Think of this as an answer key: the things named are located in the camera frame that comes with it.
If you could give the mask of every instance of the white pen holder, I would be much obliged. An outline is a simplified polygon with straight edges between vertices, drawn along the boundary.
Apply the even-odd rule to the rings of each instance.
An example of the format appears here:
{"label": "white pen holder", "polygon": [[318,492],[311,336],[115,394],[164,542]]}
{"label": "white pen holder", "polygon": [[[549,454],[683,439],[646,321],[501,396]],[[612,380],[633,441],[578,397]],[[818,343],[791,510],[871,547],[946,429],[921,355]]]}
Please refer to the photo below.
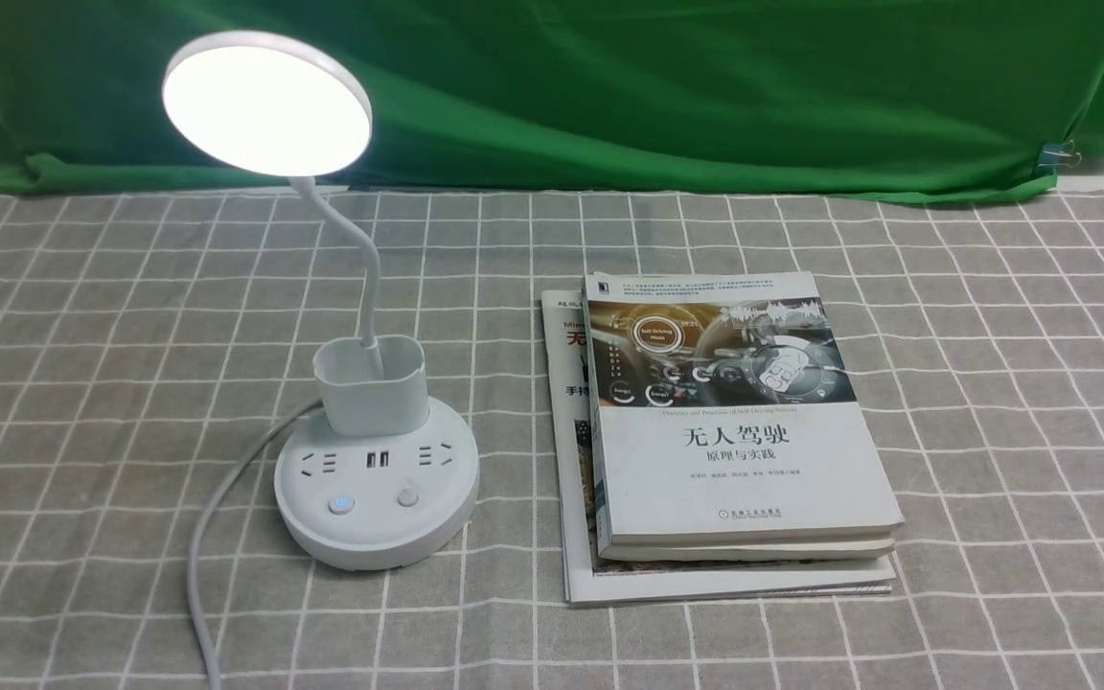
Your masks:
{"label": "white pen holder", "polygon": [[[381,354],[381,376],[376,361]],[[376,350],[338,338],[315,353],[326,418],[340,436],[391,436],[428,421],[425,349],[406,336],[382,336]]]}

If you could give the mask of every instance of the power cord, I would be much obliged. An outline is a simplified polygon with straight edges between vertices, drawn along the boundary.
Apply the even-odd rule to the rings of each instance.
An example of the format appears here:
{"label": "power cord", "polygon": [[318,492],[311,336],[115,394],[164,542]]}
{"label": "power cord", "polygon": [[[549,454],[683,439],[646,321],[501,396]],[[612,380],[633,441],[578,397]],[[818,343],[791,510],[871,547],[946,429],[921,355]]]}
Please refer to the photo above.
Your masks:
{"label": "power cord", "polygon": [[267,433],[262,438],[258,438],[245,452],[245,455],[242,455],[242,459],[237,460],[236,465],[229,470],[223,481],[220,481],[220,486],[215,488],[214,492],[211,493],[211,498],[206,500],[206,506],[202,508],[202,514],[199,516],[199,520],[193,524],[193,537],[190,538],[190,551],[185,563],[185,599],[190,607],[190,623],[193,625],[193,634],[199,638],[202,664],[206,667],[206,687],[210,687],[210,690],[221,690],[221,678],[220,660],[215,658],[215,640],[211,638],[211,631],[208,628],[208,617],[202,612],[202,598],[199,595],[199,551],[201,551],[202,546],[202,535],[208,531],[208,523],[211,521],[211,516],[214,514],[215,508],[220,507],[224,495],[227,495],[229,489],[233,488],[233,484],[236,484],[236,480],[241,479],[241,475],[245,471],[245,468],[248,468],[250,464],[254,463],[254,459],[263,454],[263,449],[266,448],[267,443],[275,440],[276,436],[279,436],[295,421],[301,418],[301,415],[316,411],[318,407],[321,407],[321,399],[302,403],[298,410],[288,412],[284,418],[277,421],[275,426],[267,429]]}

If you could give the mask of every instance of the metal clip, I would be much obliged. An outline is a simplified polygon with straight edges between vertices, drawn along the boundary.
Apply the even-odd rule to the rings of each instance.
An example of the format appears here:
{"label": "metal clip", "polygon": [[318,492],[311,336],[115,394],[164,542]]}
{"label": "metal clip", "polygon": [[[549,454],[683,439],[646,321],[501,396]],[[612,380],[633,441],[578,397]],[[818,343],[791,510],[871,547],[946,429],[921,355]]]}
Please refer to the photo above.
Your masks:
{"label": "metal clip", "polygon": [[1076,141],[1052,142],[1042,146],[1042,152],[1038,153],[1038,164],[1034,167],[1034,174],[1055,174],[1060,167],[1074,169],[1081,164],[1083,157],[1076,150]]}

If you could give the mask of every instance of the white cable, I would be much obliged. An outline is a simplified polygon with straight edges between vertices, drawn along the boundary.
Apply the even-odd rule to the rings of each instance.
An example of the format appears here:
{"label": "white cable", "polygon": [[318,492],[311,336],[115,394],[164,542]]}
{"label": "white cable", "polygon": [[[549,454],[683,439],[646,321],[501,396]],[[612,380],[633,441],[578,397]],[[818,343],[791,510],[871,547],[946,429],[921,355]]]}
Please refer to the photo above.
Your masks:
{"label": "white cable", "polygon": [[[208,628],[208,617],[202,612],[202,598],[199,595],[199,551],[202,546],[202,535],[208,530],[211,516],[214,514],[215,508],[220,507],[224,495],[229,493],[229,489],[232,489],[233,484],[236,484],[236,480],[240,479],[245,468],[250,467],[250,464],[263,454],[263,449],[266,448],[267,443],[274,440],[276,436],[279,436],[280,432],[288,428],[290,424],[306,414],[306,412],[318,410],[320,406],[321,401],[319,399],[304,403],[298,410],[288,412],[262,438],[258,438],[253,446],[250,446],[245,455],[242,455],[242,459],[237,460],[236,465],[224,476],[224,480],[220,481],[220,486],[215,488],[214,493],[206,500],[206,506],[202,508],[202,514],[199,516],[199,520],[193,524],[193,537],[190,538],[190,551],[185,563],[185,599],[190,607],[190,623],[193,625],[193,634],[199,638],[202,664],[206,667],[206,687],[210,687],[210,690],[221,690],[221,678],[220,660],[215,658],[215,641],[212,639],[211,631]],[[226,624],[227,619],[221,620],[221,625]]]}
{"label": "white cable", "polygon": [[373,306],[378,302],[378,278],[381,277],[381,255],[378,254],[376,245],[369,240],[368,233],[360,230],[354,222],[343,217],[319,195],[314,178],[294,177],[288,179],[288,183],[293,184],[302,200],[309,201],[318,209],[318,213],[326,222],[342,230],[357,247],[364,251],[364,298],[360,300],[360,346],[364,349],[375,348],[378,337],[373,331]]}

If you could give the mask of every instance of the plaid tablecloth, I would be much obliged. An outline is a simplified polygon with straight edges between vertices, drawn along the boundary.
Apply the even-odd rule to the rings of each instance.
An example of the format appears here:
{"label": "plaid tablecloth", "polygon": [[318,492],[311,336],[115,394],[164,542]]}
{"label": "plaid tablecloth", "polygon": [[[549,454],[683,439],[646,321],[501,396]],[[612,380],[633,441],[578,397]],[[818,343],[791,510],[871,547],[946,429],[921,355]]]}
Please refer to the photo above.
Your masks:
{"label": "plaid tablecloth", "polygon": [[[203,564],[229,687],[1104,687],[1104,195],[332,201],[381,246],[380,330],[469,415],[481,496],[440,554],[350,575],[295,549],[252,468]],[[0,198],[0,687],[202,686],[193,516],[315,394],[353,253],[289,195]],[[566,607],[540,289],[794,269],[907,519],[894,593]]]}

